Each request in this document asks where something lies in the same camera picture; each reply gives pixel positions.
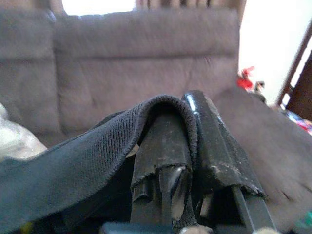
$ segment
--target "upholstered fabric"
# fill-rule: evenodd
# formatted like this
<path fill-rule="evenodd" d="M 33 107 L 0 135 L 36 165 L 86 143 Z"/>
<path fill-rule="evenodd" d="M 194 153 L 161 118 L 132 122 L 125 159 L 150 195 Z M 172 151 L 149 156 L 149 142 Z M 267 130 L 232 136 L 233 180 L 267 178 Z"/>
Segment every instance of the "upholstered fabric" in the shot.
<path fill-rule="evenodd" d="M 312 137 L 240 88 L 213 101 L 249 155 L 275 224 L 287 230 L 312 209 Z"/>
<path fill-rule="evenodd" d="M 0 10 L 0 102 L 33 133 L 60 130 L 51 17 Z"/>
<path fill-rule="evenodd" d="M 164 10 L 57 17 L 55 51 L 64 132 L 157 94 L 232 87 L 238 23 L 231 10 Z"/>

